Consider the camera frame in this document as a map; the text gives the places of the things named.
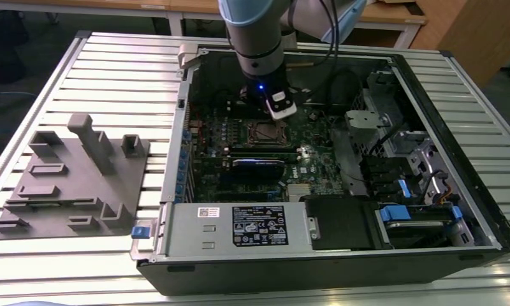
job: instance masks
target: power supply label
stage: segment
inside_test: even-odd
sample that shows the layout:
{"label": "power supply label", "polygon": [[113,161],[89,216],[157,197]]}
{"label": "power supply label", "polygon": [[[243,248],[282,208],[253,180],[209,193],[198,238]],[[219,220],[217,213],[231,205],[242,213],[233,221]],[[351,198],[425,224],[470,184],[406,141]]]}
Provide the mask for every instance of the power supply label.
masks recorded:
{"label": "power supply label", "polygon": [[283,206],[231,207],[231,233],[237,247],[287,245]]}

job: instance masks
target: table leg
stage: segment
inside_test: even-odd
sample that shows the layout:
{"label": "table leg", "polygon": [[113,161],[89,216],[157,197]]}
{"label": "table leg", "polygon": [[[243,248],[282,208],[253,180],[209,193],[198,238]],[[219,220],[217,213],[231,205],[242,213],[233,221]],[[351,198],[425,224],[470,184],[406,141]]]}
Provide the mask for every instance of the table leg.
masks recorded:
{"label": "table leg", "polygon": [[401,32],[398,36],[397,42],[394,44],[394,48],[397,49],[407,49],[410,48],[411,42],[414,41],[415,34],[421,28],[419,24],[409,24],[405,30]]}
{"label": "table leg", "polygon": [[183,29],[181,25],[182,13],[178,11],[167,12],[167,21],[170,23],[171,36],[183,36]]}
{"label": "table leg", "polygon": [[49,23],[58,24],[58,13],[45,13]]}

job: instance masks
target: blue latch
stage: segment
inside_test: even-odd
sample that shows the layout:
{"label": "blue latch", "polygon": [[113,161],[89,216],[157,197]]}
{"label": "blue latch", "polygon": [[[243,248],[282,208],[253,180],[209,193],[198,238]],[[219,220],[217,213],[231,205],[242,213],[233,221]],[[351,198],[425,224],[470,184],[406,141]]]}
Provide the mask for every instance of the blue latch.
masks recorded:
{"label": "blue latch", "polygon": [[403,194],[405,198],[411,198],[411,193],[410,193],[410,190],[407,190],[406,181],[398,180],[398,185],[401,186],[402,194]]}
{"label": "blue latch", "polygon": [[453,217],[455,218],[455,221],[462,218],[462,213],[458,206],[451,206],[451,213],[453,213]]}
{"label": "blue latch", "polygon": [[387,205],[379,209],[379,215],[382,216],[383,222],[411,219],[405,205]]}
{"label": "blue latch", "polygon": [[147,226],[134,226],[133,231],[130,232],[130,237],[133,239],[149,239],[151,236],[151,228]]}

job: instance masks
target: slotted aluminum surface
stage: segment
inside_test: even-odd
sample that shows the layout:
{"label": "slotted aluminum surface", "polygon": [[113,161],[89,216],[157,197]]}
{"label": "slotted aluminum surface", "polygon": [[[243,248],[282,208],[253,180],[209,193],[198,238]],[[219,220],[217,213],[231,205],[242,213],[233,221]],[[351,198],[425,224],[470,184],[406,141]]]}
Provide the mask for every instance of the slotted aluminum surface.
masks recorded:
{"label": "slotted aluminum surface", "polygon": [[[187,41],[226,43],[202,38],[93,33],[70,47],[74,60],[65,59],[62,69],[51,76],[54,82],[39,97],[42,107],[21,135],[14,161],[0,164],[0,215],[27,164],[31,151],[25,145],[33,131],[53,130],[59,136],[70,136],[65,128],[69,114],[87,112],[94,128],[106,131],[107,137],[138,134],[151,141],[137,218],[157,216],[179,85],[177,51]],[[510,128],[454,60],[433,51],[366,47],[343,50],[403,55],[510,221]],[[127,236],[0,241],[0,305],[29,300],[70,305],[510,305],[510,261],[467,269],[422,285],[166,297],[135,270],[127,254],[130,242]],[[150,250],[151,241],[142,240],[138,248]]]}

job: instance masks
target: motherboard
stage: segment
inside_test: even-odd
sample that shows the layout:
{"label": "motherboard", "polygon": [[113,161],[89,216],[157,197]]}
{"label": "motherboard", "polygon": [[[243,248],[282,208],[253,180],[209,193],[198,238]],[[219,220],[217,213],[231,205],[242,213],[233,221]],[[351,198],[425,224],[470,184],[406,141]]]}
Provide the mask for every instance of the motherboard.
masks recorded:
{"label": "motherboard", "polygon": [[330,123],[337,118],[301,106],[287,120],[193,109],[194,202],[298,201],[343,194]]}

